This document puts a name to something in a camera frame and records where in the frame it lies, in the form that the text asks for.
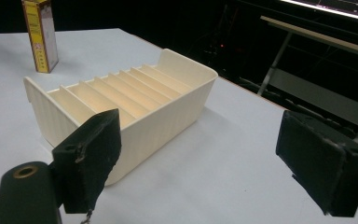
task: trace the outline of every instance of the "yellow box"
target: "yellow box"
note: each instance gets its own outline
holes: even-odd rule
[[[22,0],[37,72],[50,73],[58,62],[50,0]]]

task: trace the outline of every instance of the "white light strip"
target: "white light strip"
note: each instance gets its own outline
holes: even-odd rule
[[[310,8],[318,9],[318,10],[321,10],[321,11],[332,12],[332,13],[336,13],[336,14],[338,14],[338,15],[342,15],[342,16],[347,16],[347,17],[352,17],[352,18],[358,19],[358,16],[356,16],[356,15],[352,15],[352,14],[345,13],[345,12],[340,12],[340,11],[335,11],[335,10],[332,10],[332,9],[329,9],[329,8],[316,7],[316,6],[309,5],[309,4],[305,4],[305,3],[295,2],[295,1],[292,1],[292,0],[280,0],[280,1],[287,2],[287,3],[292,3],[292,4],[296,4],[296,5],[299,5],[299,6],[302,6],[302,7],[310,7]]]

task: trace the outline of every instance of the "white table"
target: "white table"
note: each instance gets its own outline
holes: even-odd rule
[[[0,177],[52,161],[22,79],[46,91],[142,63],[160,48],[118,29],[57,32],[60,62],[38,74],[27,34],[0,35]],[[275,155],[283,108],[218,78],[197,122],[113,186],[92,223],[358,223],[324,216]],[[66,215],[79,223],[85,215]]]

